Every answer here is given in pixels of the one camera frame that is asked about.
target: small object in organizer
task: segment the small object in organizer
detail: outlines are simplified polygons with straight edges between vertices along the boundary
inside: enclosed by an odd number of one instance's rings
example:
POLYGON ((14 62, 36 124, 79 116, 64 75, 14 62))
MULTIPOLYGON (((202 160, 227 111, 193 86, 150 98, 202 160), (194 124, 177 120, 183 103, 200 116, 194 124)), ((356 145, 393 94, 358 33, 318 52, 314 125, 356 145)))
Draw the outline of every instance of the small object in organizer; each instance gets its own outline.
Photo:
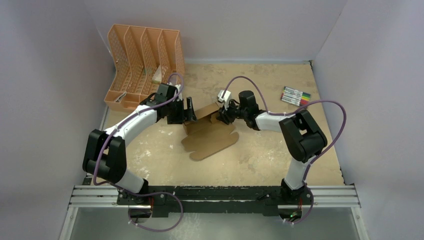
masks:
POLYGON ((151 81, 155 84, 161 84, 161 82, 162 82, 162 67, 161 67, 161 65, 159 65, 159 67, 157 67, 156 72, 154 72, 154 75, 151 78, 151 81))

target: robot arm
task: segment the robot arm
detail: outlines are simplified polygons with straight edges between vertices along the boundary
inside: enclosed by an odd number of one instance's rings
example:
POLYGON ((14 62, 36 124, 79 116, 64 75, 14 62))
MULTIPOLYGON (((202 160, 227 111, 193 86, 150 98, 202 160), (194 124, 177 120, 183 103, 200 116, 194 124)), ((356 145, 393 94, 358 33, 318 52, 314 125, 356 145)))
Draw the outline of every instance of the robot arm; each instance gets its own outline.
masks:
POLYGON ((260 110, 252 91, 238 94, 239 102, 232 99, 231 92, 223 90, 218 94, 218 101, 223 103, 219 109, 218 120, 230 124, 235 119, 243 119, 246 125, 256 131, 268 130, 282 133, 292 159, 287 175, 281 186, 288 192, 304 186, 304 174, 312 161, 327 145, 327 138, 317 122, 306 110, 293 115, 270 115, 260 110))
POLYGON ((88 137, 82 165, 83 170, 93 174, 98 156, 102 154, 97 174, 98 177, 133 193, 146 193, 148 181, 135 175, 127 168, 126 147, 135 137, 144 131, 144 129, 157 123, 164 117, 167 117, 168 124, 182 124, 187 121, 197 120, 194 114, 191 97, 187 97, 187 109, 184 110, 184 102, 182 97, 180 97, 181 95, 178 96, 176 100, 166 105, 142 112, 145 109, 170 100, 175 96, 176 92, 178 92, 179 88, 179 85, 172 86, 162 83, 159 85, 156 93, 151 94, 147 99, 142 101, 135 111, 121 122, 104 131, 97 129, 93 130, 88 137), (128 120, 133 114, 137 114, 137 116, 128 120), (114 130, 118 131, 113 134, 107 145, 108 152, 100 153, 106 138, 114 130))

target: cardboard box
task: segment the cardboard box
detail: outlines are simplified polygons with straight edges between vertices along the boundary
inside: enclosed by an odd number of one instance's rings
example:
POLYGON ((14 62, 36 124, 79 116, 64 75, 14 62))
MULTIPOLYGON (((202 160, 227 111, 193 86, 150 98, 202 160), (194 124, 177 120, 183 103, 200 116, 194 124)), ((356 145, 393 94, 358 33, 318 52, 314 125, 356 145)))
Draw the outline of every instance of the cardboard box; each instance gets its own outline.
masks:
POLYGON ((202 107, 200 109, 197 109, 194 111, 194 114, 196 115, 197 122, 187 122, 182 125, 184 128, 184 131, 187 135, 193 134, 200 129, 206 128, 213 123, 216 123, 218 120, 216 119, 218 114, 218 110, 220 109, 220 106, 218 103, 214 102, 212 104, 209 104, 205 107, 202 107))
POLYGON ((239 134, 233 132, 236 129, 233 124, 227 125, 217 120, 219 109, 217 103, 202 107, 194 111, 197 122, 183 124, 187 137, 181 143, 187 152, 192 152, 191 159, 203 160, 235 144, 239 139, 239 134))

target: set of markers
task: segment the set of markers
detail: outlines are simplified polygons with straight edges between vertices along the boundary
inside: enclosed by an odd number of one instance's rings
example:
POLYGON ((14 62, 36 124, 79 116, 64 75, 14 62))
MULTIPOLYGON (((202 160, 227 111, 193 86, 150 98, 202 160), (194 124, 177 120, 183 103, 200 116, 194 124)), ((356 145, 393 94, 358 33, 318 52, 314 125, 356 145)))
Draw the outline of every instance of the set of markers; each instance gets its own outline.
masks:
POLYGON ((309 103, 311 95, 309 93, 296 90, 294 88, 285 86, 282 90, 281 101, 293 104, 296 106, 303 106, 309 103))

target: purple cable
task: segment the purple cable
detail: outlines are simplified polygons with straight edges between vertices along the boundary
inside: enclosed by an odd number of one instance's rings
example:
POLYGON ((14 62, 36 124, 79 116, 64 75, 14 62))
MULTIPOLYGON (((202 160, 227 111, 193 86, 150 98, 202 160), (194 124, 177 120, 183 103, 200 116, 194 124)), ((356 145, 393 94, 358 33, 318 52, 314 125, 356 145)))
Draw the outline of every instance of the purple cable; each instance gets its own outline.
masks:
POLYGON ((322 155, 324 155, 332 146, 334 146, 334 144, 336 143, 336 141, 339 139, 339 137, 340 137, 340 135, 342 134, 342 132, 343 132, 343 129, 345 128, 345 125, 346 125, 346 117, 347 117, 347 115, 346 115, 346 110, 345 110, 345 108, 339 103, 339 102, 337 102, 337 101, 333 101, 333 100, 316 100, 316 101, 311 101, 310 103, 308 103, 308 104, 305 104, 305 105, 303 105, 303 106, 301 106, 301 107, 299 107, 298 109, 296 109, 296 111, 294 111, 294 112, 290 112, 290 113, 287 113, 287 115, 293 115, 293 114, 296 114, 296 113, 298 113, 300 110, 302 110, 302 109, 305 109, 305 108, 307 108, 308 106, 310 106, 310 105, 312 105, 312 104, 317 104, 317 103, 333 103, 333 104, 336 104, 337 106, 339 106, 340 107, 340 109, 341 109, 341 111, 343 112, 343 122, 341 123, 341 127, 340 127, 340 130, 338 131, 338 133, 337 133, 337 135, 335 136, 335 138, 333 139, 333 141, 328 145, 328 147, 326 147, 320 154, 318 154, 313 160, 311 160, 310 161, 310 163, 307 165, 307 167, 306 167, 306 170, 305 170, 305 173, 303 174, 303 178, 302 178, 302 181, 303 181, 303 184, 305 185, 305 187, 307 188, 307 190, 309 191, 309 193, 310 193, 310 208, 308 209, 308 211, 305 213, 305 215, 301 218, 301 219, 299 219, 298 221, 292 221, 292 222, 289 222, 289 223, 291 223, 291 224, 298 224, 298 223, 300 223, 300 222, 302 222, 310 213, 311 213, 311 211, 312 211, 312 206, 314 205, 314 195, 312 194, 312 191, 311 191, 311 189, 307 186, 307 184, 306 184, 306 177, 308 176, 308 172, 309 172, 309 169, 311 168, 311 165, 318 159, 318 158, 320 158, 322 155))
POLYGON ((265 106, 265 110, 268 112, 268 106, 267 106, 267 103, 265 102, 265 98, 264 98, 264 95, 262 95, 262 92, 261 92, 261 90, 259 90, 259 87, 250 79, 250 78, 248 78, 247 76, 235 76, 235 77, 233 77, 229 82, 228 82, 228 84, 226 85, 226 87, 225 87, 225 89, 224 89, 224 92, 222 93, 222 95, 221 95, 221 98, 223 98, 224 97, 224 95, 225 95, 225 93, 227 92, 227 90, 228 90, 228 87, 230 86, 230 84, 234 81, 234 80, 236 80, 236 79, 246 79, 246 80, 248 80, 249 82, 251 82, 252 84, 253 84, 253 86, 256 88, 256 90, 257 90, 257 92, 259 93, 259 95, 260 95, 260 98, 262 99, 262 102, 263 102, 263 105, 265 106))
POLYGON ((171 229, 174 229, 174 228, 175 228, 178 224, 180 224, 181 220, 183 219, 183 216, 184 216, 184 213, 183 213, 183 204, 181 203, 181 201, 180 201, 180 200, 179 200, 179 199, 178 199, 175 195, 173 195, 173 194, 171 194, 171 193, 169 193, 169 192, 166 192, 166 191, 158 191, 158 192, 153 192, 153 193, 148 193, 148 194, 137 194, 137 193, 134 193, 134 192, 130 192, 130 191, 128 191, 128 190, 126 190, 126 192, 127 192, 127 193, 130 193, 131 195, 134 195, 134 196, 136 196, 136 197, 150 197, 150 196, 160 195, 160 194, 169 195, 169 196, 173 197, 173 198, 174 198, 174 199, 178 202, 178 204, 179 204, 179 208, 181 209, 181 212, 180 212, 180 215, 179 215, 178 221, 176 221, 176 223, 175 223, 174 225, 172 225, 172 226, 170 226, 170 227, 168 227, 168 228, 165 228, 165 229, 154 229, 154 228, 150 228, 150 227, 147 227, 147 226, 143 226, 143 225, 140 225, 140 224, 138 224, 138 223, 134 222, 134 221, 131 219, 131 214, 130 214, 131 209, 128 209, 128 218, 129 218, 129 221, 130 221, 133 225, 135 225, 136 227, 139 227, 139 228, 141 228, 141 229, 145 229, 145 230, 148 230, 148 231, 151 231, 151 232, 162 233, 162 232, 166 232, 166 231, 169 231, 169 230, 171 230, 171 229))
MULTIPOLYGON (((116 188, 118 188, 118 189, 123 189, 122 187, 119 187, 119 186, 117 186, 117 185, 115 185, 115 184, 113 184, 112 182, 108 182, 108 181, 102 181, 102 182, 97 182, 97 174, 99 173, 99 166, 100 166, 100 161, 101 161, 101 159, 102 159, 102 155, 103 155, 103 152, 105 151, 105 149, 106 149, 106 146, 108 145, 108 143, 109 143, 109 141, 111 140, 111 138, 112 138, 112 136, 120 129, 120 128, 122 128, 122 126, 124 126, 126 123, 128 123, 130 120, 132 120, 133 118, 135 118, 136 116, 138 116, 138 115, 140 115, 140 114, 142 114, 142 113, 144 113, 144 112, 146 112, 146 111, 149 111, 149 110, 152 110, 152 109, 156 109, 156 108, 159 108, 159 107, 162 107, 162 106, 164 106, 164 105, 167 105, 167 104, 169 104, 170 102, 172 102, 172 101, 174 101, 176 98, 178 98, 178 96, 183 92, 183 88, 184 88, 184 79, 183 79, 183 76, 181 76, 181 74, 179 74, 179 73, 176 73, 176 72, 173 72, 173 73, 171 73, 171 75, 169 75, 169 77, 168 77, 168 83, 169 83, 169 81, 170 81, 170 79, 171 79, 171 77, 172 76, 175 76, 175 75, 177 75, 178 77, 180 77, 181 78, 181 89, 176 93, 176 95, 175 96, 173 96, 171 99, 169 99, 168 101, 165 101, 165 102, 163 102, 163 103, 161 103, 161 104, 158 104, 158 105, 155 105, 155 106, 152 106, 152 107, 148 107, 148 108, 145 108, 145 109, 143 109, 143 110, 141 110, 141 111, 139 111, 139 112, 135 112, 133 115, 131 115, 131 116, 129 116, 128 118, 126 118, 125 120, 123 120, 117 127, 116 127, 116 129, 114 129, 110 134, 109 134, 109 136, 107 136, 107 138, 106 138, 106 140, 104 141, 104 144, 103 144, 103 146, 101 146, 101 149, 100 149, 100 152, 99 152, 99 154, 98 154, 98 157, 97 157, 97 161, 96 161, 96 163, 95 163, 95 168, 94 168, 94 173, 93 173, 93 184, 95 185, 95 186, 99 186, 99 185, 102 185, 102 184, 106 184, 106 183, 109 183, 110 185, 112 185, 112 186, 114 186, 114 187, 116 187, 116 188)), ((142 225, 139 225, 138 223, 135 223, 135 222, 133 222, 132 220, 131 220, 131 218, 129 218, 129 220, 130 220, 130 222, 132 223, 132 224, 134 224, 135 226, 137 226, 137 227, 139 227, 139 228, 142 228, 142 229, 145 229, 145 230, 149 230, 149 231, 152 231, 152 232, 166 232, 166 231, 169 231, 169 230, 171 230, 171 229, 173 229, 173 228, 175 228, 180 222, 181 222, 181 219, 183 219, 183 216, 184 216, 184 212, 183 212, 183 204, 181 203, 181 201, 175 196, 175 195, 173 195, 173 194, 171 194, 171 193, 169 193, 169 192, 154 192, 154 193, 148 193, 148 194, 137 194, 137 193, 135 193, 135 192, 132 192, 132 191, 128 191, 128 190, 126 190, 125 189, 125 191, 127 192, 127 193, 129 193, 129 194, 131 194, 131 195, 134 195, 134 196, 136 196, 136 197, 150 197, 150 196, 154 196, 154 195, 160 195, 160 194, 164 194, 164 195, 169 195, 169 196, 171 196, 171 197, 173 197, 177 202, 178 202, 178 204, 179 204, 179 207, 180 207, 180 209, 181 209, 181 214, 180 214, 180 216, 179 216, 179 219, 178 219, 178 221, 173 225, 173 226, 171 226, 171 227, 169 227, 169 228, 166 228, 166 229, 153 229, 153 228, 150 228, 150 227, 146 227, 146 226, 142 226, 142 225)))
POLYGON ((326 149, 324 149, 320 154, 318 154, 318 156, 316 156, 313 160, 311 160, 310 161, 310 163, 307 165, 307 167, 306 167, 306 170, 305 170, 305 173, 304 173, 304 175, 303 175, 303 178, 302 178, 302 181, 303 181, 303 184, 305 185, 305 187, 308 189, 308 191, 309 191, 309 193, 310 193, 310 197, 311 197, 311 205, 310 205, 310 208, 309 208, 309 210, 305 213, 305 215, 304 215, 304 217, 302 217, 301 219, 299 219, 298 221, 296 221, 296 222, 290 222, 289 221, 289 223, 291 223, 291 224, 298 224, 298 223, 300 223, 300 222, 302 222, 310 213, 311 213, 311 211, 312 211, 312 206, 314 205, 314 195, 312 194, 312 191, 311 191, 311 189, 307 186, 307 184, 306 184, 306 177, 307 177, 307 175, 308 175, 308 172, 309 172, 309 169, 311 168, 311 164, 313 164, 318 158, 320 158, 323 154, 325 154, 335 143, 336 143, 336 141, 339 139, 339 137, 340 137, 340 135, 342 134, 342 132, 343 132, 343 129, 345 128, 345 125, 346 125, 346 110, 345 110, 345 108, 339 103, 339 102, 337 102, 337 101, 333 101, 333 100, 316 100, 316 101, 311 101, 311 102, 309 102, 308 104, 305 104, 305 105, 303 105, 303 106, 301 106, 301 107, 299 107, 298 109, 296 109, 295 111, 293 111, 293 112, 289 112, 289 113, 275 113, 275 112, 270 112, 270 111, 268 111, 268 107, 267 107, 267 103, 265 102, 265 98, 264 98, 264 96, 262 95, 262 92, 261 92, 261 90, 259 90, 259 87, 250 79, 250 78, 248 78, 247 76, 236 76, 236 77, 234 77, 233 79, 231 79, 230 81, 229 81, 229 83, 227 84, 227 86, 225 87, 225 90, 224 90, 224 92, 222 93, 222 95, 221 95, 221 97, 224 97, 224 94, 226 93, 226 91, 227 91, 227 89, 229 88, 229 86, 230 86, 230 84, 234 81, 234 80, 236 80, 236 79, 238 79, 238 78, 242 78, 242 79, 246 79, 246 80, 248 80, 249 82, 251 82, 252 84, 253 84, 253 86, 256 88, 256 90, 257 90, 257 92, 259 93, 259 95, 260 95, 260 98, 262 99, 262 102, 263 102, 263 105, 265 106, 265 110, 266 110, 266 112, 269 114, 269 115, 271 115, 271 116, 290 116, 290 115, 295 115, 296 113, 298 113, 300 110, 302 110, 302 109, 305 109, 305 108, 307 108, 308 106, 310 106, 310 105, 313 105, 313 104, 317 104, 317 103, 333 103, 333 104, 336 104, 337 106, 339 106, 340 107, 340 109, 341 109, 341 111, 343 112, 343 122, 341 123, 341 127, 340 127, 340 130, 338 131, 338 133, 337 133, 337 135, 335 136, 335 138, 334 138, 334 140, 328 145, 328 147, 326 148, 326 149))

